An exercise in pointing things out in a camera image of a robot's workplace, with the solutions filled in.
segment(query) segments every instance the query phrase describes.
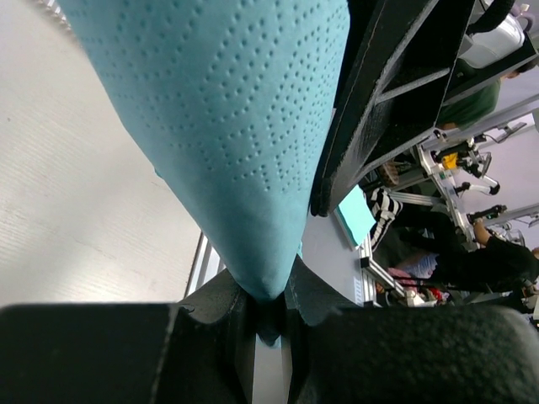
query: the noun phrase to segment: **green shirt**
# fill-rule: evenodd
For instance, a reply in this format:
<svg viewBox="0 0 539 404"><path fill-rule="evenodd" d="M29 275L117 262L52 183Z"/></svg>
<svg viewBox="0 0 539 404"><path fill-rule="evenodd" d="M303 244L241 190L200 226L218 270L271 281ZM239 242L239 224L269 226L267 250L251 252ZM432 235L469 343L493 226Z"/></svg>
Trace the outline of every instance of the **green shirt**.
<svg viewBox="0 0 539 404"><path fill-rule="evenodd" d="M443 107L436 124L455 124L459 129L475 124L496 108L500 86L501 80L496 80L469 97Z"/></svg>

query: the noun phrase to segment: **person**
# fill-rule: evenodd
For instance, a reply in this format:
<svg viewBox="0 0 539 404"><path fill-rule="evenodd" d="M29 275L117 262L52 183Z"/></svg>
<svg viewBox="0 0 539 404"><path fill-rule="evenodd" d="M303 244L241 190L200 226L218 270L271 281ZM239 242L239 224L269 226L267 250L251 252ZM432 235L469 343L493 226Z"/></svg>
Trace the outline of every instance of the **person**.
<svg viewBox="0 0 539 404"><path fill-rule="evenodd" d="M456 284L464 290L480 290L485 284L493 291L518 288L526 280L539 277L539 248L530 251L492 236L482 221L473 225L476 241L482 246L468 252L460 243L451 219L440 212L401 212L396 226L413 226L432 231L434 239L409 233L408 242L430 257L431 280Z"/></svg>
<svg viewBox="0 0 539 404"><path fill-rule="evenodd" d="M502 76L487 87L484 87L476 93L456 101L453 104L442 107L436 127L440 130L466 129L475 124L486 115L490 114L496 108L499 98L501 83L505 79L518 77L520 74L533 69L539 63L539 57L528 61L515 71Z"/></svg>

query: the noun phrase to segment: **black shirt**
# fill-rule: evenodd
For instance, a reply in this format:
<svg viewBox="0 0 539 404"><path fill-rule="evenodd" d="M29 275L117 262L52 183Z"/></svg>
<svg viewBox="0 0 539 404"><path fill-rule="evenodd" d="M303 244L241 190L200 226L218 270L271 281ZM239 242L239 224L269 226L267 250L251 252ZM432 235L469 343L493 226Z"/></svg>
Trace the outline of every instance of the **black shirt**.
<svg viewBox="0 0 539 404"><path fill-rule="evenodd" d="M512 290L522 279L539 276L539 260L526 247L490 237L485 248L441 254L435 278L456 284L488 284L494 291Z"/></svg>

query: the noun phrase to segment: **yellow object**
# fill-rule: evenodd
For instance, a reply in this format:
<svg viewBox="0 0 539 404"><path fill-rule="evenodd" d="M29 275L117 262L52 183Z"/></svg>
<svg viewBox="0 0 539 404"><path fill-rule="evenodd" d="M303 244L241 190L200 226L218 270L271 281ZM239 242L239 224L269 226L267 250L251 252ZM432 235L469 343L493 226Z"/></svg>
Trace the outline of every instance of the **yellow object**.
<svg viewBox="0 0 539 404"><path fill-rule="evenodd" d="M449 156L442 157L441 165L444 166L446 170L454 170L456 168L456 160L458 158L458 153L450 154Z"/></svg>

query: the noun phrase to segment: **blue sticky note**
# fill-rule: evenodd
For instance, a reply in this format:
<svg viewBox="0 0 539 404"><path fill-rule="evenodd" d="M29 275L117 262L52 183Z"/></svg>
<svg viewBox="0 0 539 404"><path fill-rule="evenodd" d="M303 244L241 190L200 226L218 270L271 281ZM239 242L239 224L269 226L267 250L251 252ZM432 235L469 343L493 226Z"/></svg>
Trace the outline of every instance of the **blue sticky note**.
<svg viewBox="0 0 539 404"><path fill-rule="evenodd" d="M337 207L336 214L353 248L360 246L376 223L358 186L346 195Z"/></svg>

